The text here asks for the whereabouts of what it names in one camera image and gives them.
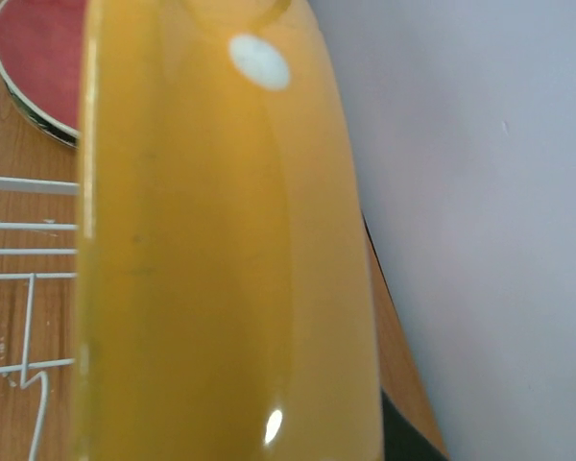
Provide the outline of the white bottom plate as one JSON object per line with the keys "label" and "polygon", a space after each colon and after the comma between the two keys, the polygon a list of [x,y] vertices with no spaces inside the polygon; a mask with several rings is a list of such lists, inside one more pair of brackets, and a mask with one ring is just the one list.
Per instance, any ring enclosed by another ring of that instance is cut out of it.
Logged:
{"label": "white bottom plate", "polygon": [[14,106],[36,129],[69,148],[75,149],[78,146],[79,135],[76,130],[66,127],[42,110],[27,104],[6,77],[2,77],[2,81]]}

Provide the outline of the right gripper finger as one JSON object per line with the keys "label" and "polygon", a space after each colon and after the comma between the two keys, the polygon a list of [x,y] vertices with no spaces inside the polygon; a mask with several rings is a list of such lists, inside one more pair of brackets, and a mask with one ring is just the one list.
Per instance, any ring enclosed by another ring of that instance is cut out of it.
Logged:
{"label": "right gripper finger", "polygon": [[447,461],[396,408],[381,389],[384,460],[385,461]]}

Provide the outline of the red teal patterned plate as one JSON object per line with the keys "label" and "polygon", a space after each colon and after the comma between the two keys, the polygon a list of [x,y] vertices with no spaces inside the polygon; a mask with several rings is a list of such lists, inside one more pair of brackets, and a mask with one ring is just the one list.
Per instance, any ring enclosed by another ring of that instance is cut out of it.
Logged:
{"label": "red teal patterned plate", "polygon": [[0,77],[24,101],[77,130],[86,2],[0,2]]}

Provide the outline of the orange dotted plate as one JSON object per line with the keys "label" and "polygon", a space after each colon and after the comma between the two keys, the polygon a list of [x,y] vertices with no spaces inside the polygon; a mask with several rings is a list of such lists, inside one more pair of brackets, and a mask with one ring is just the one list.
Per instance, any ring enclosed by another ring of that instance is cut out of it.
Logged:
{"label": "orange dotted plate", "polygon": [[379,460],[367,237],[305,1],[91,1],[75,460]]}

